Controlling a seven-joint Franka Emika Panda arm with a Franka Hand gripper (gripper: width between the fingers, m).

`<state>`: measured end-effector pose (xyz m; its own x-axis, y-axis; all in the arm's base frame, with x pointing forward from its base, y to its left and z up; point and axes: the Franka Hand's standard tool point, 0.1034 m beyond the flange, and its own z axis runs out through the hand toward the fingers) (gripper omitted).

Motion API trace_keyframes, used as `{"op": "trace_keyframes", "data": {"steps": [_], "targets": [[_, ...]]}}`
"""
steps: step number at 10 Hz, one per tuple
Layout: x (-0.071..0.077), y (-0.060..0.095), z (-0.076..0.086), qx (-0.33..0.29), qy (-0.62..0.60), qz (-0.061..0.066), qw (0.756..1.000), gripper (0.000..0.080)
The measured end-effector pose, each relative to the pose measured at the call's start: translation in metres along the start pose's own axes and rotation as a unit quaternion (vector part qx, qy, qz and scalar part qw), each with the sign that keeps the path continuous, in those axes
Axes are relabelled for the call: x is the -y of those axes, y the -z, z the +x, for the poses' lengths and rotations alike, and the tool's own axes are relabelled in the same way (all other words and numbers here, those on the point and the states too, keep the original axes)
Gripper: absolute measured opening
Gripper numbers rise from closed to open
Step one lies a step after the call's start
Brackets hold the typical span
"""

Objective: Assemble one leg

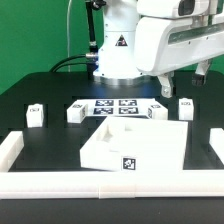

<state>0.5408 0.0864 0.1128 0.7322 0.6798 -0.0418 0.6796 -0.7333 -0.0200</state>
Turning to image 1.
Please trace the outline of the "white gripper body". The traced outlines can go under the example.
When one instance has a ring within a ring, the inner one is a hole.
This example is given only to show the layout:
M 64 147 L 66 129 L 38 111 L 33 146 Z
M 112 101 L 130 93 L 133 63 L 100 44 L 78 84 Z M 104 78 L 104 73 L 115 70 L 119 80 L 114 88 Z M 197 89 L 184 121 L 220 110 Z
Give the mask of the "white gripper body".
M 224 22 L 192 28 L 192 19 L 143 17 L 134 57 L 143 74 L 158 76 L 224 54 Z

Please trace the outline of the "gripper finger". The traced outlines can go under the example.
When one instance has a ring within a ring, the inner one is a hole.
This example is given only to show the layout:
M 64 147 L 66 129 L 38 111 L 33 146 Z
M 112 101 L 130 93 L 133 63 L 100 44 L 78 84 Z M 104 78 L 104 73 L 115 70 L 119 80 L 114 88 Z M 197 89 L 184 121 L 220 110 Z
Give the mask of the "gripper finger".
M 203 86 L 206 83 L 207 73 L 211 66 L 211 60 L 204 60 L 198 63 L 195 73 L 192 75 L 194 86 Z
M 172 74 L 166 73 L 160 75 L 158 80 L 161 84 L 161 95 L 165 98 L 171 98 L 173 95 L 173 81 Z

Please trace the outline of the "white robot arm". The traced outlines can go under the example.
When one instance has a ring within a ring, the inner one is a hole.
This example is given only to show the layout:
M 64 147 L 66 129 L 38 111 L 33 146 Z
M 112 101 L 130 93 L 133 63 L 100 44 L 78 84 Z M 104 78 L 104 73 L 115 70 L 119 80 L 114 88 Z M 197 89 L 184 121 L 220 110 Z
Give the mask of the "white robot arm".
M 104 42 L 96 53 L 96 82 L 132 85 L 150 76 L 170 98 L 178 69 L 197 66 L 201 86 L 211 61 L 224 55 L 224 0 L 90 0 L 103 11 Z

